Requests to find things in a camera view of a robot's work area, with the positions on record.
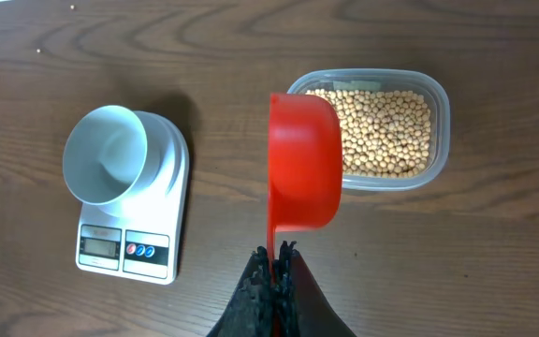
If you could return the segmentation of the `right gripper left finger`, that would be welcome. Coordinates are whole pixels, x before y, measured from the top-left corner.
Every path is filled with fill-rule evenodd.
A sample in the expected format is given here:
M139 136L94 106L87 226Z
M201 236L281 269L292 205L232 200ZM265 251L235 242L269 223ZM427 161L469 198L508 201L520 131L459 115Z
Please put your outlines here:
M252 252L220 319L208 337L270 337L273 325L273 290L267 250Z

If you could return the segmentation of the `red plastic measuring scoop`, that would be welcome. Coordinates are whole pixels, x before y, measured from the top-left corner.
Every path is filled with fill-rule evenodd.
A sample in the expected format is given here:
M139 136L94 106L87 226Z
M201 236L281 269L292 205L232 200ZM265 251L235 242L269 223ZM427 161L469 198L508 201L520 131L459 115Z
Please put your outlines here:
M325 227L342 194L342 140L332 106L315 95L269 100L267 250L275 234Z

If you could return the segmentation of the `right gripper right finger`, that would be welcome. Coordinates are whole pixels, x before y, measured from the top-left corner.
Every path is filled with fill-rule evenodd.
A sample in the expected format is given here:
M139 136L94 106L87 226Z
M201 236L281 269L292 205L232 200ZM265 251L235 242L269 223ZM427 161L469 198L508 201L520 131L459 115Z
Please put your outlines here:
M273 261L278 335L355 337L328 303L295 244L283 241Z

